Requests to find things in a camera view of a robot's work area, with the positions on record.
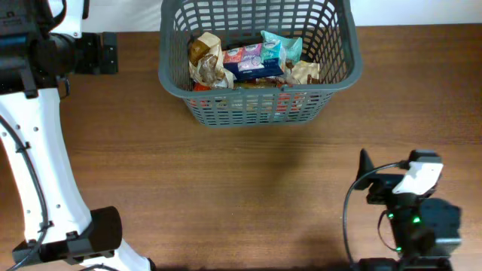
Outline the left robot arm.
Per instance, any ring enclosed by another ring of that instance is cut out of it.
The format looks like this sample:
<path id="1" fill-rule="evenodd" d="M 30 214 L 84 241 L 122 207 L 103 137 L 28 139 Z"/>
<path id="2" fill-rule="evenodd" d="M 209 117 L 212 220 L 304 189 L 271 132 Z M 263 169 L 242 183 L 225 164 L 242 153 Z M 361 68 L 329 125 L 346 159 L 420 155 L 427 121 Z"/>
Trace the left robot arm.
<path id="1" fill-rule="evenodd" d="M 124 240 L 115 207 L 91 210 L 63 138 L 60 87 L 70 74 L 113 75 L 113 32 L 84 32 L 86 0 L 1 3 L 1 141 L 23 207 L 14 269 L 62 260 L 84 270 L 153 270 Z"/>

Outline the light blue tissue packet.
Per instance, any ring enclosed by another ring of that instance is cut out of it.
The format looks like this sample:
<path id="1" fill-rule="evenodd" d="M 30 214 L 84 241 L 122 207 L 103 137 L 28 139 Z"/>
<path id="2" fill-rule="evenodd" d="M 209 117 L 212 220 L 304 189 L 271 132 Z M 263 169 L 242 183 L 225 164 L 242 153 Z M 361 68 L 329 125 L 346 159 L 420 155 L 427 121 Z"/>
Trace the light blue tissue packet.
<path id="1" fill-rule="evenodd" d="M 261 36 L 263 37 L 264 41 L 281 41 L 282 46 L 286 50 L 287 60 L 290 60 L 294 65 L 300 61 L 303 50 L 303 39 L 301 37 L 286 38 L 264 30 L 261 31 Z"/>

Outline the beige cookie bag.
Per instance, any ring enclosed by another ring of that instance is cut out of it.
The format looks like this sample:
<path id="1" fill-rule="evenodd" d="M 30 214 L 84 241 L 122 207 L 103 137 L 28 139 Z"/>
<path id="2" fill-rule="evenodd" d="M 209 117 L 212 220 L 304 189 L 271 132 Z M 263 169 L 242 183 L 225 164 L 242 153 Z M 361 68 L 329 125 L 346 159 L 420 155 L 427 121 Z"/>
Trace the beige cookie bag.
<path id="1" fill-rule="evenodd" d="M 320 84 L 320 65 L 315 62 L 288 62 L 285 81 L 288 84 Z"/>
<path id="2" fill-rule="evenodd" d="M 235 76 L 224 67 L 221 39 L 204 32 L 189 47 L 189 73 L 196 83 L 211 89 L 233 88 Z"/>

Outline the red San Remo pasta pack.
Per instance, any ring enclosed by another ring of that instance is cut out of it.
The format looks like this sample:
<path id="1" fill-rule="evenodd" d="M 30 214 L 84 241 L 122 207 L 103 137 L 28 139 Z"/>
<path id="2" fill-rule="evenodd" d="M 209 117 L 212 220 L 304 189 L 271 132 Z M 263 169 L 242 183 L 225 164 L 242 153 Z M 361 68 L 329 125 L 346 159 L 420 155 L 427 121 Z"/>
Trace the red San Remo pasta pack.
<path id="1" fill-rule="evenodd" d="M 290 85 L 286 79 L 282 77 L 267 77 L 267 78 L 256 78 L 250 79 L 247 81 L 237 81 L 233 83 L 233 90 L 239 88 L 246 88 L 246 89 L 264 89 L 264 88 L 274 88 L 274 87 L 281 87 L 283 85 Z M 220 90 L 220 87 L 207 87 L 203 86 L 202 84 L 195 83 L 193 91 L 194 92 L 203 92 L 209 90 Z"/>

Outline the Kleenex tissue multipack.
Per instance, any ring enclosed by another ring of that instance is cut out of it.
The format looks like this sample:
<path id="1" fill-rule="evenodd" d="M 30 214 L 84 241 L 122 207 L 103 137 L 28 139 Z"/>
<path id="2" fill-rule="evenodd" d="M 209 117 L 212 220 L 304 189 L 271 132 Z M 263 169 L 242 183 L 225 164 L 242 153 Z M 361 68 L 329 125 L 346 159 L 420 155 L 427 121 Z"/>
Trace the Kleenex tissue multipack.
<path id="1" fill-rule="evenodd" d="M 223 54 L 223 66 L 235 81 L 278 76 L 285 71 L 286 51 L 280 40 L 225 50 Z"/>

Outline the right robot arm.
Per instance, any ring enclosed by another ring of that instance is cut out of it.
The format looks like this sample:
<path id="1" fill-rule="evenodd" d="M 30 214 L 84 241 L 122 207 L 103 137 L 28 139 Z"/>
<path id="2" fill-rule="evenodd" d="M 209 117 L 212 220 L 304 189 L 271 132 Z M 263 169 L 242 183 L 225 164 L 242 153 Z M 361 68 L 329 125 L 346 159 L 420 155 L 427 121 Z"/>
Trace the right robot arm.
<path id="1" fill-rule="evenodd" d="M 350 190 L 368 190 L 367 204 L 384 206 L 378 224 L 388 218 L 398 259 L 362 258 L 354 270 L 451 270 L 450 256 L 461 243 L 462 210 L 434 198 L 441 171 L 434 151 L 413 150 L 406 160 L 376 167 L 368 152 L 360 151 Z"/>

